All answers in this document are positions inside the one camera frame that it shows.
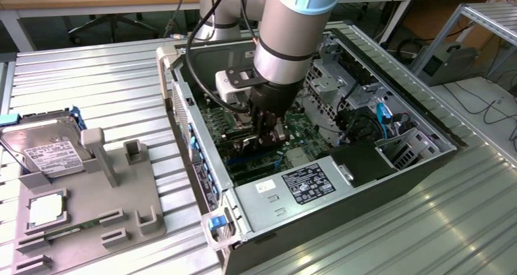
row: workbench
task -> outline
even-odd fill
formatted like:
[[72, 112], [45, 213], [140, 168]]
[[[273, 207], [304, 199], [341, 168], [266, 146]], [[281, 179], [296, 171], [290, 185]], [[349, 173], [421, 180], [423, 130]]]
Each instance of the workbench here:
[[[390, 0], [339, 0], [339, 2], [386, 2]], [[382, 40], [389, 35], [409, 0], [401, 1]], [[44, 16], [102, 15], [108, 13], [136, 13], [173, 11], [178, 0], [0, 0], [0, 20], [21, 52], [34, 51], [21, 18]], [[200, 0], [184, 0], [182, 10], [198, 9]]]
[[[517, 171], [493, 141], [467, 128], [459, 113], [353, 26], [338, 28], [469, 147], [402, 197], [246, 274], [514, 274]], [[6, 66], [1, 112], [81, 108], [101, 126], [106, 148], [138, 138], [149, 145], [166, 235], [72, 270], [69, 274], [220, 274], [200, 228], [198, 206], [162, 106], [149, 40], [20, 53]], [[0, 168], [0, 275], [9, 274], [20, 170], [8, 155]]]

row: slotted aluminum surface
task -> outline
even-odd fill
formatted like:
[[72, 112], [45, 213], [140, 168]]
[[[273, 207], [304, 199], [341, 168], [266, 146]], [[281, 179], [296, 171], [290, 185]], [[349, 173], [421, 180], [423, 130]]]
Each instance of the slotted aluminum surface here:
[[[515, 170], [497, 155], [491, 146], [462, 125], [450, 113], [450, 109], [441, 106], [439, 98], [422, 89], [421, 82], [411, 78], [397, 61], [383, 54], [378, 46], [371, 45], [367, 37], [353, 27], [345, 28], [342, 32], [467, 142], [469, 149], [403, 197], [254, 267], [248, 273], [515, 273]], [[70, 49], [77, 50], [74, 54], [77, 62], [81, 58], [100, 58], [97, 65], [85, 67], [86, 73], [81, 73], [80, 67], [65, 69], [65, 66], [73, 66], [70, 65], [73, 62], [65, 63], [65, 66], [60, 65], [66, 57], [60, 57], [57, 50], [20, 55], [17, 61], [17, 68], [25, 67], [24, 72], [30, 72], [33, 70], [30, 65], [22, 65], [24, 57], [38, 55], [40, 59], [34, 60], [32, 57], [32, 62], [38, 65], [46, 63], [48, 68], [53, 69], [42, 73], [17, 73], [16, 84], [24, 82], [32, 85], [14, 88], [13, 99], [16, 92], [21, 97], [46, 90], [52, 94], [52, 90], [76, 87], [80, 91], [81, 87], [93, 86], [82, 88], [82, 92], [96, 95], [85, 98], [77, 96], [70, 98], [70, 101], [82, 102], [86, 123], [101, 125], [105, 122], [106, 131], [114, 130], [109, 138], [109, 147], [120, 145], [120, 141], [129, 138], [129, 135], [130, 137], [144, 136], [144, 140], [152, 144], [153, 170], [166, 213], [168, 234], [158, 241], [74, 270], [74, 273], [104, 274], [110, 270], [116, 274], [137, 271], [146, 274], [220, 274], [221, 268], [214, 253], [206, 248], [198, 227], [198, 210], [177, 158], [173, 136], [168, 128], [156, 127], [164, 118], [157, 102], [160, 92], [157, 78], [156, 85], [142, 81], [144, 85], [140, 87], [137, 82], [122, 83], [120, 87], [113, 86], [117, 82], [133, 81], [134, 78], [145, 79], [148, 73], [144, 72], [149, 71], [150, 74], [150, 71], [156, 70], [153, 59], [136, 61], [132, 58], [126, 59], [124, 54], [116, 54], [117, 46], [130, 47], [137, 44], [146, 44], [150, 51], [160, 46], [160, 41]], [[109, 81], [101, 82], [101, 78], [108, 78]], [[112, 90], [110, 94], [96, 93], [96, 85], [88, 82], [105, 83], [105, 87]], [[153, 94], [148, 95], [145, 90], [153, 86], [156, 86]], [[41, 98], [41, 95], [36, 95], [33, 99], [25, 98], [29, 104], [20, 104], [17, 108], [44, 108], [48, 104], [57, 106], [64, 99], [66, 99], [65, 96], [56, 96], [52, 101], [48, 101]], [[45, 103], [37, 106], [36, 100], [45, 100]], [[146, 125], [149, 131], [142, 132], [138, 130], [140, 127], [132, 127], [133, 125]], [[0, 174], [1, 181], [6, 182], [0, 186], [2, 202], [0, 204], [0, 216], [2, 216], [0, 217], [0, 266], [2, 268], [0, 275], [9, 274], [16, 211], [13, 204], [10, 208], [4, 207], [10, 202], [16, 205], [18, 184], [14, 173], [16, 167], [4, 155]]]
[[461, 13], [517, 46], [517, 5], [507, 2], [467, 4]]

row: blue latch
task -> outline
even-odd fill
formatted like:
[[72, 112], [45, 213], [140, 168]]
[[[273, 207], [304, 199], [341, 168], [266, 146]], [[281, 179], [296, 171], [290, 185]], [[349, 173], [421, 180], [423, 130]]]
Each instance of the blue latch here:
[[212, 217], [208, 221], [208, 228], [210, 231], [217, 230], [218, 228], [222, 228], [226, 225], [226, 218], [225, 216], [216, 216]]
[[190, 138], [190, 149], [194, 149], [196, 148], [196, 137], [192, 137]]
[[0, 127], [5, 127], [6, 125], [17, 125], [18, 120], [20, 115], [17, 113], [2, 114], [0, 115]]

